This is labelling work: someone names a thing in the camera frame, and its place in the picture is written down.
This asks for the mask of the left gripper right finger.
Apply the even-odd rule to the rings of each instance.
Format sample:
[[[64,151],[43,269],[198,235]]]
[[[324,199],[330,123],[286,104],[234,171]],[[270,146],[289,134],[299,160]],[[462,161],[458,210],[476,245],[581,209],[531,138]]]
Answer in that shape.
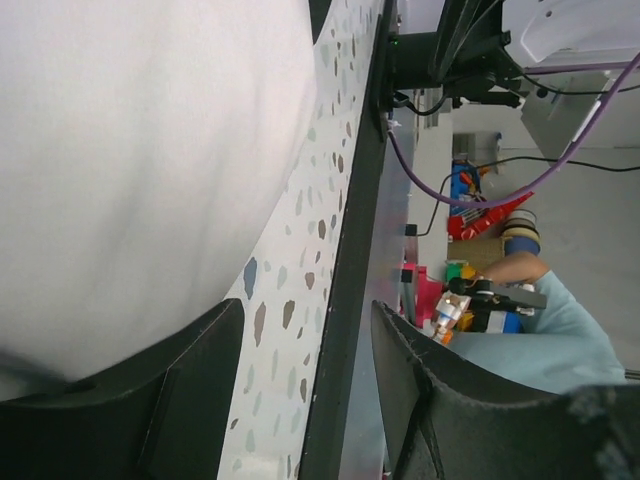
[[[638,478],[638,386],[543,392],[463,359],[382,302],[371,313],[392,478]]]

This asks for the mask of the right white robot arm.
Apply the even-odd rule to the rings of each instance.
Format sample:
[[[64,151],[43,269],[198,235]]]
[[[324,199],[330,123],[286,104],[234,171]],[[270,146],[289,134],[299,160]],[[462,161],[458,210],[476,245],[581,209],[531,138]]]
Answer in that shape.
[[[389,39],[394,93],[515,107],[537,75],[639,66],[636,1],[446,1],[433,32]]]

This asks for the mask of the white t shirt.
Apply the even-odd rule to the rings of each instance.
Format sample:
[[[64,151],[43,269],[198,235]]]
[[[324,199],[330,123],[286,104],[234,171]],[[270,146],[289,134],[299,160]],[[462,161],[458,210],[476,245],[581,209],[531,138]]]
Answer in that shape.
[[[305,1],[1,5],[1,396],[220,302],[313,114]]]

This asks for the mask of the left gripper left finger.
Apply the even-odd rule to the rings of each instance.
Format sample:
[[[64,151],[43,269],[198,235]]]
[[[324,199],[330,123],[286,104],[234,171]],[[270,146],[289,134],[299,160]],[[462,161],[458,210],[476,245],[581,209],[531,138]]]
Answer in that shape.
[[[216,478],[244,324],[227,299],[62,391],[2,403],[2,478]]]

